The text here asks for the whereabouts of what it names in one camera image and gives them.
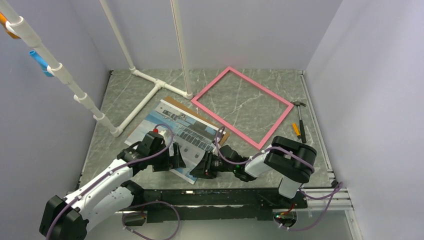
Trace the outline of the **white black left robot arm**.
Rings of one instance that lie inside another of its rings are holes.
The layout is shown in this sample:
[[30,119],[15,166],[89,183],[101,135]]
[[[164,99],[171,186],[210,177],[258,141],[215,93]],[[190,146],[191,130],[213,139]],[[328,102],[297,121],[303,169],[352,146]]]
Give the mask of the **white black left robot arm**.
[[148,166],[161,172],[184,166],[174,133],[149,131],[141,141],[123,149],[99,175],[65,197],[46,203],[39,232],[48,240],[83,240],[87,233],[114,213],[137,210],[150,203],[145,190],[132,181]]

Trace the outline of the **building photo print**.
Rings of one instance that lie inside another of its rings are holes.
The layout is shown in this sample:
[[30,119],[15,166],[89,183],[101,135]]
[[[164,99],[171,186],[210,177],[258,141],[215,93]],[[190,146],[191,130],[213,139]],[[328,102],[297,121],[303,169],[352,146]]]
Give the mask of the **building photo print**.
[[167,124],[174,133],[173,141],[177,142],[181,151],[185,168],[172,169],[171,172],[190,184],[195,184],[197,178],[190,171],[200,163],[205,151],[214,151],[213,144],[218,127],[189,113],[184,106],[177,106],[170,99],[162,99],[159,104],[142,120],[124,141],[130,146],[141,141],[145,134],[157,124]]

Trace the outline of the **pink wooden picture frame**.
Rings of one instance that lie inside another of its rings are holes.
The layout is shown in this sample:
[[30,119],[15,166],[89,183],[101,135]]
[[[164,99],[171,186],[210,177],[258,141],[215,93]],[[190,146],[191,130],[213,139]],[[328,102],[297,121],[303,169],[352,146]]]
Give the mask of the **pink wooden picture frame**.
[[[281,116],[277,119],[277,121],[272,125],[270,130],[265,134],[265,136],[261,139],[260,142],[255,142],[253,139],[248,137],[245,133],[241,132],[239,129],[237,129],[235,126],[231,125],[227,121],[225,121],[222,117],[218,116],[215,112],[213,112],[211,109],[207,108],[203,104],[199,102],[199,99],[203,97],[215,84],[217,84],[226,74],[229,72],[235,74],[239,78],[243,79],[244,81],[248,82],[255,88],[259,89],[260,91],[266,93],[270,97],[274,98],[275,100],[279,101],[280,103],[283,103],[286,105],[286,109],[281,114]],[[280,124],[283,122],[283,120],[288,116],[290,111],[294,108],[294,104],[289,102],[288,100],[284,99],[283,97],[277,95],[276,93],[272,92],[268,88],[262,86],[258,82],[254,81],[253,79],[249,78],[248,76],[244,75],[240,71],[236,70],[235,68],[228,66],[225,68],[220,74],[218,74],[207,86],[205,86],[196,96],[194,96],[191,99],[191,103],[198,107],[200,110],[208,114],[210,117],[215,119],[217,122],[222,124],[224,127],[228,128],[231,132],[236,134],[239,138],[247,142],[252,147],[256,148],[257,150],[260,150],[265,143],[268,141],[268,139],[273,135],[273,133],[277,130],[277,128],[280,126]]]

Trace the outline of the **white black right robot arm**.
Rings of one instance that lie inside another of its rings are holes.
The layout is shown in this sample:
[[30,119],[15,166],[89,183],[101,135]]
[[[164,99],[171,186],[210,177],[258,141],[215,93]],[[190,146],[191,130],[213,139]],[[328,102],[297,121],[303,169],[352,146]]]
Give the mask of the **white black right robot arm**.
[[216,153],[208,150],[189,174],[199,179],[214,179],[218,172],[231,172],[239,180],[250,182],[274,170],[282,175],[275,194],[276,203],[287,208],[295,201],[301,185],[310,181],[316,157],[313,147],[276,136],[271,145],[250,157],[241,156],[229,145],[219,147]]

